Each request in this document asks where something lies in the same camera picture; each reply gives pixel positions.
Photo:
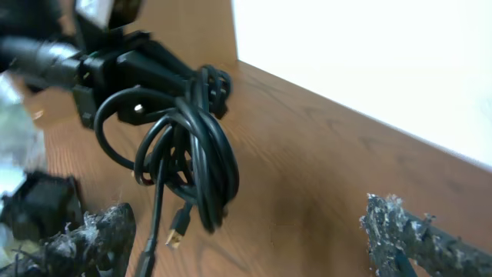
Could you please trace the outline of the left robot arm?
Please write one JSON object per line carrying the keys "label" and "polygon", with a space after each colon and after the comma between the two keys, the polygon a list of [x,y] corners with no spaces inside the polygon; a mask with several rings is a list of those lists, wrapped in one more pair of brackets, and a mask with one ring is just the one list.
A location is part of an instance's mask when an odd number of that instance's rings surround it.
{"label": "left robot arm", "polygon": [[200,88],[211,113],[224,116],[232,92],[228,73],[203,65],[194,70],[147,32],[126,34],[141,1],[76,1],[75,32],[67,35],[57,1],[1,3],[1,69],[19,74],[35,91],[71,91],[81,123],[93,128],[97,112],[112,95],[134,88],[115,104],[120,121],[143,125],[162,116],[176,97]]}

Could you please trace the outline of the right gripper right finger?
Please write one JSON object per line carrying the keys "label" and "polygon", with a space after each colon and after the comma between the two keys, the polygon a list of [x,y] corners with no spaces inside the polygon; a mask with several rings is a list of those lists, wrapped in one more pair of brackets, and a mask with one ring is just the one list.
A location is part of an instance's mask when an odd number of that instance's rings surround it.
{"label": "right gripper right finger", "polygon": [[360,223],[375,275],[415,276],[417,265],[430,276],[491,277],[491,254],[433,226],[434,219],[412,215],[396,195],[367,194]]}

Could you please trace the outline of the black USB cable gold plug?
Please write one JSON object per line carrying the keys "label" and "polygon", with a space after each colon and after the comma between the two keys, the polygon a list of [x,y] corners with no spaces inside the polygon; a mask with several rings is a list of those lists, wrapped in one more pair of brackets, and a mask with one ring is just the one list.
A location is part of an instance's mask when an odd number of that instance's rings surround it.
{"label": "black USB cable gold plug", "polygon": [[[168,100],[150,89],[139,93],[161,102]],[[171,224],[171,246],[185,235],[192,208],[198,209],[204,229],[214,233],[238,193],[238,163],[218,118],[208,111],[209,94],[202,79],[189,82],[184,95],[174,97],[175,108],[153,124],[137,150],[133,162],[136,181],[156,187],[151,244],[157,242],[165,188],[184,200]]]}

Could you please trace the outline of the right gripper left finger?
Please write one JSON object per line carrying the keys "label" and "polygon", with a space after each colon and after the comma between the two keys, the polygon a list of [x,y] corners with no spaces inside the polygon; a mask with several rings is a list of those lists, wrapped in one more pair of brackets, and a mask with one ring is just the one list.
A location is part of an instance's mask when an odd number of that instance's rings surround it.
{"label": "right gripper left finger", "polygon": [[15,260],[1,268],[4,277],[124,276],[136,233],[128,203],[98,214],[84,214],[85,224],[47,239],[34,253],[15,250]]}

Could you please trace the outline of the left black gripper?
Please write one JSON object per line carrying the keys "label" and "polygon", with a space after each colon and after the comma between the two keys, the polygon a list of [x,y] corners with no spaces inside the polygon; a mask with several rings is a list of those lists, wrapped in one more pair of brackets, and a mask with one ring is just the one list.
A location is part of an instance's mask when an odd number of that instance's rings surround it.
{"label": "left black gripper", "polygon": [[[106,98],[124,88],[150,88],[173,96],[183,95],[189,82],[202,79],[208,85],[208,111],[221,119],[228,112],[231,77],[212,65],[192,69],[148,32],[120,32],[100,41],[94,50],[81,56],[78,84],[72,96],[81,124],[94,128],[95,115]],[[223,96],[216,102],[216,96]],[[123,100],[117,109],[118,120],[130,125],[156,122],[175,108],[174,97],[161,102],[154,98]]]}

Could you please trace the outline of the black USB cable dark plug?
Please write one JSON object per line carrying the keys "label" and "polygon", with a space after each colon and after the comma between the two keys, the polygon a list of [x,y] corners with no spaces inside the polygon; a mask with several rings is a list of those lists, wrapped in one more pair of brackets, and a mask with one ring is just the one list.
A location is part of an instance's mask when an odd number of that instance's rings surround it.
{"label": "black USB cable dark plug", "polygon": [[[156,101],[162,109],[142,139],[135,159],[118,154],[104,134],[104,123],[125,104],[141,96]],[[224,207],[238,188],[238,166],[227,138],[213,117],[218,91],[200,85],[183,96],[171,97],[149,88],[127,88],[103,101],[95,116],[95,134],[104,152],[119,165],[131,169],[139,185],[155,187],[151,231],[139,256],[137,276],[150,276],[155,267],[164,190],[169,188],[184,200],[172,222],[167,245],[178,247],[198,209],[204,229],[221,227]]]}

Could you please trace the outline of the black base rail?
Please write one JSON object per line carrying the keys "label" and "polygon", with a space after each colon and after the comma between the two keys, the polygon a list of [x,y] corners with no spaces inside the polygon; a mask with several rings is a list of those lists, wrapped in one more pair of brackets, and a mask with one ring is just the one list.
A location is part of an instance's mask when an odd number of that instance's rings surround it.
{"label": "black base rail", "polygon": [[20,188],[2,201],[1,223],[17,240],[38,242],[84,225],[80,183],[72,175],[29,172]]}

